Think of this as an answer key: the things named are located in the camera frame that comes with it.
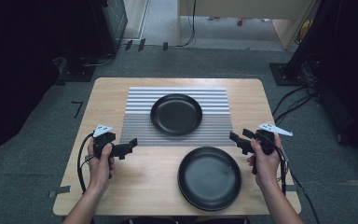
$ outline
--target cable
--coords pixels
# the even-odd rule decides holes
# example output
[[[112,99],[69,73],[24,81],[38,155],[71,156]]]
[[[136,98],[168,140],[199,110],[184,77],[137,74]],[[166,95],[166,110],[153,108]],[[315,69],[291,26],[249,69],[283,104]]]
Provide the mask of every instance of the cable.
[[[281,161],[281,177],[279,177],[279,180],[282,181],[281,183],[281,187],[282,187],[282,193],[283,195],[286,195],[286,174],[287,174],[287,161],[285,159],[285,157],[282,155],[281,149],[280,148],[276,148],[275,149],[278,153],[278,155],[280,156],[280,161]]]
[[[79,182],[80,182],[80,187],[83,190],[83,193],[86,192],[86,185],[84,184],[84,179],[83,179],[83,172],[81,170],[83,164],[80,165],[80,160],[81,160],[81,153],[83,151],[83,147],[86,144],[87,140],[92,137],[93,133],[90,133],[89,135],[87,135],[87,137],[83,140],[81,147],[79,149],[79,154],[77,155],[77,176],[79,178]]]
[[[195,39],[195,35],[196,35],[196,29],[194,26],[194,17],[196,15],[196,5],[197,5],[197,0],[194,0],[194,6],[193,6],[193,24],[192,24],[192,34],[191,37],[188,39],[187,43],[185,43],[184,45],[177,45],[177,47],[185,47],[187,45],[189,45],[191,42],[193,42],[193,40]]]
[[[109,63],[110,61],[112,61],[114,54],[107,54],[106,56],[110,56],[110,58],[104,62],[104,63],[83,63],[83,66],[102,66],[102,65],[106,65],[107,63]]]
[[[299,109],[302,105],[304,105],[310,99],[312,99],[312,96],[305,96],[305,97],[301,98],[300,100],[294,102],[292,105],[290,105],[286,112],[280,114],[280,116],[274,120],[275,123],[277,123],[279,119],[281,120],[279,123],[277,123],[276,126],[279,126],[282,123],[282,121],[284,120],[284,118],[286,117],[287,114],[289,114],[290,112],[292,112],[296,109]]]
[[[287,172],[289,171],[289,162],[287,161],[287,159],[283,156],[284,152],[282,148],[276,147],[276,150],[278,152],[278,155],[281,157],[281,173],[284,174],[284,176],[280,176],[277,178],[277,182],[281,181],[283,178],[286,178]]]
[[[298,184],[298,186],[302,189],[305,197],[307,198],[307,201],[308,203],[310,204],[310,208],[312,209],[312,213],[313,215],[315,216],[315,219],[316,219],[316,223],[320,224],[321,221],[319,220],[319,217],[318,215],[316,214],[316,210],[315,208],[313,207],[313,203],[312,201],[310,200],[310,196],[308,196],[307,192],[304,190],[304,188],[302,187],[302,185],[300,184],[300,182],[298,181],[298,179],[296,178],[296,176],[293,174],[292,171],[290,171],[290,173],[292,174],[292,178],[296,181],[296,183]]]
[[[81,166],[80,166],[80,168],[83,168],[83,165],[84,164],[89,164],[89,161],[92,159],[92,158],[94,158],[95,156],[90,156],[90,157],[88,157],[85,161],[83,161],[83,163],[81,163]]]
[[[299,90],[302,90],[302,89],[305,89],[305,88],[307,88],[307,87],[306,87],[306,86],[302,86],[302,87],[297,88],[297,89],[295,89],[295,90],[293,90],[293,91],[287,92],[287,93],[283,96],[283,98],[280,100],[280,102],[277,104],[276,108],[275,108],[274,111],[272,112],[272,115],[274,115],[275,112],[277,112],[278,108],[281,106],[281,103],[283,102],[284,99],[286,99],[287,97],[289,97],[290,95],[292,95],[292,94],[295,93],[296,91],[299,91]]]

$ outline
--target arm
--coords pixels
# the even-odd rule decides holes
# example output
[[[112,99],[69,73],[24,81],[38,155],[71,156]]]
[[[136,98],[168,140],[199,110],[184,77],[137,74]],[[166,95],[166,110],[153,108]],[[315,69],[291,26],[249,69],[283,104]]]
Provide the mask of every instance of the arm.
[[[269,213],[276,224],[303,223],[296,213],[293,206],[281,192],[277,182],[277,170],[280,163],[280,157],[276,151],[270,155],[263,153],[260,144],[255,139],[251,140],[255,156],[248,159],[249,165],[254,165],[257,160],[257,175],[255,177],[258,187],[263,193]],[[282,147],[281,138],[275,135],[275,145]]]
[[[93,139],[89,141],[89,155],[93,154],[93,141]],[[103,194],[106,192],[106,190],[109,188],[109,173],[113,175],[115,170],[114,161],[112,161],[111,170],[109,170],[108,160],[111,160],[109,159],[111,151],[112,145],[106,144],[106,146],[103,148],[103,152],[99,160],[97,158],[92,158],[89,160],[89,186],[75,207],[65,218],[63,223],[90,224],[99,201],[103,197]]]

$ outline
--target finger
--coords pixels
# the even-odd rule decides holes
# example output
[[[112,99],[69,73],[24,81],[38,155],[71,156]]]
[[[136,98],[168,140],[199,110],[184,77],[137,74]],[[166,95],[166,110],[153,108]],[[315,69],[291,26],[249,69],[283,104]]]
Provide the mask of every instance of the finger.
[[[252,146],[256,156],[263,154],[263,150],[261,149],[260,144],[254,138],[251,139],[251,146]]]
[[[248,162],[254,162],[255,161],[255,154],[246,159]]]
[[[255,161],[253,161],[253,160],[248,160],[248,162],[249,162],[249,166],[254,166],[255,165]]]
[[[112,166],[114,166],[115,165],[115,158],[114,157],[112,157],[112,158],[110,158],[109,157],[109,161],[110,161],[110,165]]]
[[[108,163],[110,152],[112,151],[112,144],[108,143],[103,147],[103,152],[101,153],[100,162]]]
[[[116,172],[116,166],[114,164],[110,165],[110,175],[113,176]]]
[[[91,137],[89,140],[89,145],[87,146],[87,151],[89,155],[94,155],[94,138]]]
[[[279,135],[275,134],[275,146],[282,148],[282,139]]]

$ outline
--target forearm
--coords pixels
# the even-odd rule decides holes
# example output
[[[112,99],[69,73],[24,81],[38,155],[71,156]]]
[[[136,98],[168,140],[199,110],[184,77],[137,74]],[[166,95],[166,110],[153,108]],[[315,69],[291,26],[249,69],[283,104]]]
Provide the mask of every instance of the forearm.
[[[90,224],[92,217],[94,216],[95,209],[97,208],[98,202],[101,200],[102,196],[103,195],[101,193],[97,193],[89,189],[86,190],[63,223]]]
[[[261,190],[275,224],[303,223],[293,206],[281,192],[278,183],[272,183]]]

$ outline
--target wooden table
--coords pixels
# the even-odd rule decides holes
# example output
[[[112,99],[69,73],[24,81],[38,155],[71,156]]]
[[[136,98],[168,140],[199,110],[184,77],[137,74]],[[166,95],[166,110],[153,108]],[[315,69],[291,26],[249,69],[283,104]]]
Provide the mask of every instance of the wooden table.
[[[181,16],[193,16],[195,0],[178,0],[177,41],[181,45]],[[309,18],[316,0],[197,0],[195,16],[273,19],[284,49],[288,49]]]
[[[232,119],[233,131],[241,134],[243,128],[255,131],[262,122],[273,122],[269,103],[258,79],[215,78],[116,78],[102,77],[95,81],[81,122],[72,154],[68,161],[61,186],[71,186],[68,193],[59,194],[54,213],[67,215],[81,197],[77,179],[76,160],[84,138],[101,123],[113,126],[118,143],[123,128],[129,87],[224,87]],[[96,215],[108,216],[217,216],[265,215],[269,213],[255,176],[248,166],[247,156],[237,147],[220,147],[229,153],[241,168],[242,188],[237,200],[218,212],[205,212],[192,206],[183,197],[177,183],[177,172],[182,158],[194,147],[136,147],[132,154],[120,161],[116,159],[117,172],[108,191],[104,194]],[[89,168],[83,167],[86,186]],[[293,185],[290,175],[286,180]],[[295,191],[287,198],[299,213],[301,205]]]

